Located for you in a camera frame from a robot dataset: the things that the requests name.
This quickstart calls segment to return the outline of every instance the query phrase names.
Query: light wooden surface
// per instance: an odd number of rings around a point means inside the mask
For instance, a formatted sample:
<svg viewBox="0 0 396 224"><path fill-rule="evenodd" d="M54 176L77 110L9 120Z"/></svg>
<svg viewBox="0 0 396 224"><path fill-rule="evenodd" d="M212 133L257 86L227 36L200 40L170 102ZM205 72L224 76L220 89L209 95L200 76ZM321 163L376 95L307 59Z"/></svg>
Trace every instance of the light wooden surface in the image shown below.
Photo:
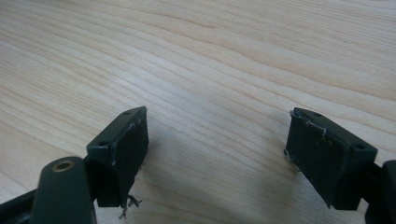
<svg viewBox="0 0 396 224"><path fill-rule="evenodd" d="M395 1L0 0L0 203L148 108L133 194L99 223L363 223L282 153L295 106L396 159Z"/></svg>

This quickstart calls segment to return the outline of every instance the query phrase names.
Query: black plastic part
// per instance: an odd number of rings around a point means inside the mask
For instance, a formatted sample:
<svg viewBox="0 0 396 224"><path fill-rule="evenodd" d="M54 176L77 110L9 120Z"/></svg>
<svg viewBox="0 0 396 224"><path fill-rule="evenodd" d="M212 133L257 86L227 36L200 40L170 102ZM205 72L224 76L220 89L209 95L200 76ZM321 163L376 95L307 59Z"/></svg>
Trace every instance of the black plastic part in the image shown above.
<svg viewBox="0 0 396 224"><path fill-rule="evenodd" d="M382 166L381 183L387 212L396 223L396 161L387 161Z"/></svg>
<svg viewBox="0 0 396 224"><path fill-rule="evenodd" d="M383 172L376 164L370 173L367 174L362 186L362 198L369 204L364 216L367 224L390 224L390 215L384 198Z"/></svg>
<svg viewBox="0 0 396 224"><path fill-rule="evenodd" d="M27 224L31 218L35 190L0 204L0 223Z"/></svg>
<svg viewBox="0 0 396 224"><path fill-rule="evenodd" d="M30 223L96 223L81 158L66 157L44 167Z"/></svg>
<svg viewBox="0 0 396 224"><path fill-rule="evenodd" d="M356 210L377 149L318 113L294 108L290 114L290 160L328 206Z"/></svg>
<svg viewBox="0 0 396 224"><path fill-rule="evenodd" d="M148 145L144 106L121 113L87 145L88 156L84 161L92 198L97 198L99 206L126 207Z"/></svg>

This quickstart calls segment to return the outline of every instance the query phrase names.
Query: round hole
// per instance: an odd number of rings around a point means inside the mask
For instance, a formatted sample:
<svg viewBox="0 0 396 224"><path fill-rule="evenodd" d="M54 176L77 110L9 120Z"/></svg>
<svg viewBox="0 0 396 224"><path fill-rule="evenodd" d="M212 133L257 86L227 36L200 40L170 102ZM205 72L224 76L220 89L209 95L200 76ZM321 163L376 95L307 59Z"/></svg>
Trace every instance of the round hole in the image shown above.
<svg viewBox="0 0 396 224"><path fill-rule="evenodd" d="M355 144L353 146L355 146L358 149L364 149L364 145L362 145L362 144Z"/></svg>
<svg viewBox="0 0 396 224"><path fill-rule="evenodd" d="M104 147L107 144L108 144L107 141L102 141L102 142L99 143L99 147Z"/></svg>
<svg viewBox="0 0 396 224"><path fill-rule="evenodd" d="M72 161L60 161L52 167L53 172L63 172L74 166Z"/></svg>

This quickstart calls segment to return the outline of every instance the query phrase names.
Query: wooden table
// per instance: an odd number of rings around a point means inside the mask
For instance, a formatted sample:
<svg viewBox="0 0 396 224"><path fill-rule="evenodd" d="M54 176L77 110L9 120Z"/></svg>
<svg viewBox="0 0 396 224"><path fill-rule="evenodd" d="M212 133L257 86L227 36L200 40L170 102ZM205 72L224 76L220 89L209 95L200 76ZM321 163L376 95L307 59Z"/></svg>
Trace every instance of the wooden table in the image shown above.
<svg viewBox="0 0 396 224"><path fill-rule="evenodd" d="M394 1L0 1L0 203L148 108L133 194L99 223L363 223L285 160L295 106L396 159Z"/></svg>

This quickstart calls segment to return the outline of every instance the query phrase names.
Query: wood grain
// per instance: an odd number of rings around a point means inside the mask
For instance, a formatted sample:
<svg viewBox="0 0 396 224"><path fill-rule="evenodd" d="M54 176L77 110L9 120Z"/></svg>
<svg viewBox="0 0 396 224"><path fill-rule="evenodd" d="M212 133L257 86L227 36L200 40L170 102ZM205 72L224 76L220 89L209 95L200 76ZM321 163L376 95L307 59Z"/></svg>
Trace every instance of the wood grain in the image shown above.
<svg viewBox="0 0 396 224"><path fill-rule="evenodd" d="M363 223L282 153L295 106L396 159L395 1L0 0L0 203L148 108L133 194L99 223Z"/></svg>

